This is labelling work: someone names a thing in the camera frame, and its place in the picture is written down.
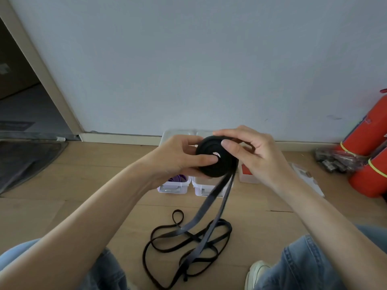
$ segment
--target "doorway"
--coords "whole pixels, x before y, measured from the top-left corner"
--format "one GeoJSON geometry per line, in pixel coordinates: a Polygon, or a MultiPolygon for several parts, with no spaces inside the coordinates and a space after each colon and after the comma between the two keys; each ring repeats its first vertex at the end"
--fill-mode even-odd
{"type": "Polygon", "coordinates": [[[0,139],[80,140],[0,19],[0,139]]]}

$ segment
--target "denim pant leg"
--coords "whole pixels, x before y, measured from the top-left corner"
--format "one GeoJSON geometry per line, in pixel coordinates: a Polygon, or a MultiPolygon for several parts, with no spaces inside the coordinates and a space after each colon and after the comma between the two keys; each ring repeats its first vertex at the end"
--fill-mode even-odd
{"type": "MultiPolygon", "coordinates": [[[[0,255],[0,271],[37,241],[19,244],[0,255]]],[[[99,255],[78,290],[128,290],[125,273],[109,249],[105,248],[99,255]]]]}
{"type": "MultiPolygon", "coordinates": [[[[363,225],[357,228],[387,253],[386,228],[363,225]]],[[[280,262],[258,280],[254,290],[259,289],[344,290],[346,287],[311,236],[305,235],[284,248],[280,262]]]]}

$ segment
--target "hand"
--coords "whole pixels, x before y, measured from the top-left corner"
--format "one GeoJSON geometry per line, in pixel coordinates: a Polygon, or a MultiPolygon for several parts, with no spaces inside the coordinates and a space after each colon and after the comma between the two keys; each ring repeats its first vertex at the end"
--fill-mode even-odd
{"type": "Polygon", "coordinates": [[[235,141],[223,140],[222,146],[238,158],[263,184],[278,192],[290,180],[298,180],[296,173],[276,146],[273,137],[241,125],[236,129],[213,132],[217,136],[229,136],[235,141]],[[251,148],[241,146],[245,142],[251,148]]]}
{"type": "Polygon", "coordinates": [[[195,135],[174,135],[168,141],[138,160],[152,178],[150,189],[164,184],[169,178],[183,174],[208,178],[197,167],[209,166],[218,161],[215,155],[195,155],[203,138],[195,135]]]}

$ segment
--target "right hand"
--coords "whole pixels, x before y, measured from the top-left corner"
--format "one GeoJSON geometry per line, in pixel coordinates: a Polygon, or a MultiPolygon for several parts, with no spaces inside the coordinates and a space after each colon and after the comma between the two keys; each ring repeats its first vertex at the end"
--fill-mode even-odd
{"type": "Polygon", "coordinates": [[[236,129],[217,130],[213,134],[235,138],[235,141],[223,140],[222,146],[275,192],[282,190],[289,181],[299,180],[271,135],[259,133],[244,125],[236,129]],[[251,148],[241,146],[239,143],[242,141],[251,148]]]}

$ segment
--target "doormat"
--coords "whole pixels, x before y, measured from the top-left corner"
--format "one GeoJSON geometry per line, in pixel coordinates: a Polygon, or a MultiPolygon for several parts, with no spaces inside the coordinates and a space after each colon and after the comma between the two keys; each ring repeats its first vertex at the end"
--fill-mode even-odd
{"type": "Polygon", "coordinates": [[[0,121],[0,131],[26,131],[34,124],[27,121],[0,121]]]}
{"type": "Polygon", "coordinates": [[[0,194],[24,183],[50,165],[67,142],[0,141],[0,194]]]}

